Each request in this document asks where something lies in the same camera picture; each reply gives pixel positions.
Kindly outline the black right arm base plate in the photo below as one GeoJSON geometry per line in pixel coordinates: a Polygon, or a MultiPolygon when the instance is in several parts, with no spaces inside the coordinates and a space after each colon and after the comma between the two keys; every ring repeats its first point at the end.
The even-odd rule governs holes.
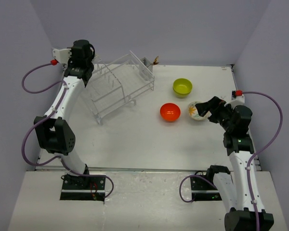
{"type": "Polygon", "coordinates": [[[219,192],[206,181],[197,177],[190,179],[192,201],[221,201],[219,192]]]}

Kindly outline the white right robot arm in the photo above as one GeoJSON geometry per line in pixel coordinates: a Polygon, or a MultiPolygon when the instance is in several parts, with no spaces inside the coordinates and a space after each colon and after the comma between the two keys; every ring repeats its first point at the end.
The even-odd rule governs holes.
{"type": "Polygon", "coordinates": [[[248,133],[252,111],[244,106],[243,97],[230,103],[214,96],[197,103],[201,117],[210,113],[208,120],[224,130],[223,145],[231,162],[232,171],[224,166],[210,166],[205,183],[217,189],[226,209],[224,227],[227,231],[268,231],[274,216],[267,213],[261,201],[253,160],[254,147],[248,133]]]}

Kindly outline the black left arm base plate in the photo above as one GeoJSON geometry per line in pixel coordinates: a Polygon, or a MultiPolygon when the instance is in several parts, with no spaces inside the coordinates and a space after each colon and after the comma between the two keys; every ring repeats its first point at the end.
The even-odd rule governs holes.
{"type": "Polygon", "coordinates": [[[105,177],[81,177],[65,174],[60,200],[105,201],[105,177]]]}

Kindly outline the patterned beige bowl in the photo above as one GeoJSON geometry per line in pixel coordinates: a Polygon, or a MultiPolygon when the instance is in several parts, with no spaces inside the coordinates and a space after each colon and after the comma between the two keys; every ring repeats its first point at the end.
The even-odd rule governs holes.
{"type": "Polygon", "coordinates": [[[203,121],[209,117],[209,113],[207,113],[205,116],[200,116],[196,108],[196,104],[198,103],[201,103],[201,102],[194,101],[188,105],[188,114],[189,114],[189,117],[195,121],[203,121]]]}

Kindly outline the lime green bowl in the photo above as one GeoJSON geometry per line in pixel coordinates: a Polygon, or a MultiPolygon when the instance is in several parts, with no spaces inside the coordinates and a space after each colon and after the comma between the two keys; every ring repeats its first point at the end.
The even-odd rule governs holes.
{"type": "Polygon", "coordinates": [[[193,88],[192,82],[186,78],[178,78],[173,82],[173,89],[177,91],[183,91],[184,89],[191,89],[193,88]]]}
{"type": "Polygon", "coordinates": [[[177,91],[176,89],[173,89],[174,95],[178,98],[187,98],[191,91],[191,89],[184,89],[183,91],[177,91]]]}

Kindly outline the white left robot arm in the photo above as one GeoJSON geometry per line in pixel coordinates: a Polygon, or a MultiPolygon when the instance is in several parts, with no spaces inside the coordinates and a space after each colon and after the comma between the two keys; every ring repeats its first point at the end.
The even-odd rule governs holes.
{"type": "Polygon", "coordinates": [[[86,189],[91,182],[87,165],[75,151],[76,136],[69,126],[70,114],[79,95],[86,88],[94,70],[95,49],[89,41],[80,39],[68,49],[55,52],[54,58],[66,64],[63,83],[53,104],[34,120],[41,149],[59,158],[64,168],[74,176],[73,183],[86,189]]]}

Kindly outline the orange bowl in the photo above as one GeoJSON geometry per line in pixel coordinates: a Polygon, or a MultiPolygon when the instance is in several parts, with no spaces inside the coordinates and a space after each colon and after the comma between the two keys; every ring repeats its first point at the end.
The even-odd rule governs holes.
{"type": "Polygon", "coordinates": [[[174,103],[165,103],[160,108],[160,116],[167,122],[175,122],[181,115],[181,110],[174,103]]]}

